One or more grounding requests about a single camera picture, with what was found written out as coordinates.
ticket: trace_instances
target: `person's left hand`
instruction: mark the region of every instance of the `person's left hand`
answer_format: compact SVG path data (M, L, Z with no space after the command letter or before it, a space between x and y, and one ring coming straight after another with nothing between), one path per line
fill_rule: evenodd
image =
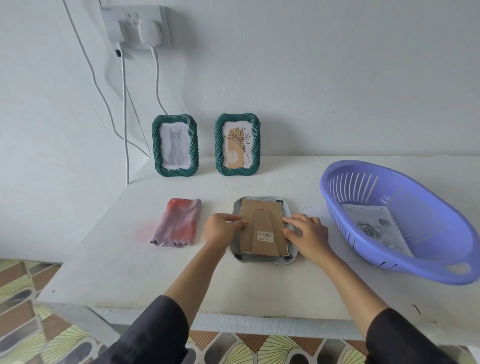
M213 214L205 223L205 243L226 249L239 229L247 226L247 222L240 215Z

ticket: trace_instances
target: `white wall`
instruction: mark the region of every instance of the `white wall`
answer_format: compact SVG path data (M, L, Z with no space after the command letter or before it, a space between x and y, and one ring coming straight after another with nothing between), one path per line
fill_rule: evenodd
M103 5L157 0L101 0ZM165 0L167 111L212 155L223 112L253 112L263 155L480 155L480 3ZM118 59L98 0L68 0L121 130ZM124 183L122 143L61 1L7 0L0 18L0 257L62 261ZM160 113L149 52L130 53L132 139ZM133 172L145 158L132 151Z

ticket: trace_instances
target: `basket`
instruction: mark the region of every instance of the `basket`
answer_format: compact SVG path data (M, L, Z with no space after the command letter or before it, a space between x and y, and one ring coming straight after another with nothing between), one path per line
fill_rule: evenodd
M358 160L332 163L320 179L328 212L349 245L370 263L452 285L480 276L480 239L469 221L410 177ZM342 204L387 206L414 257L366 235Z

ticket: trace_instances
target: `folded cloth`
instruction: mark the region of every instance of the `folded cloth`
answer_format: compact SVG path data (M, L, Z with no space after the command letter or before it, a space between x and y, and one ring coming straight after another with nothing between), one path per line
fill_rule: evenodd
M170 199L150 243L162 246L192 245L201 206L201 200Z

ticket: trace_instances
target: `twisted green frame border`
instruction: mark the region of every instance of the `twisted green frame border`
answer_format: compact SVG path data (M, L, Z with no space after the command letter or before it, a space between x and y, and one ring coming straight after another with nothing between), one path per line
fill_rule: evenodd
M248 121L252 124L252 163L250 168L227 168L223 165L223 124L227 121ZM222 114L215 123L215 166L224 176L251 176L260 167L260 121L256 115L246 114Z
M183 122L188 125L188 135L190 136L190 168L178 168L177 170L168 170L162 167L162 139L160 138L160 125L163 123ZM190 177L198 170L198 136L197 123L188 114L182 115L158 115L152 123L153 156L155 158L155 169L164 177Z

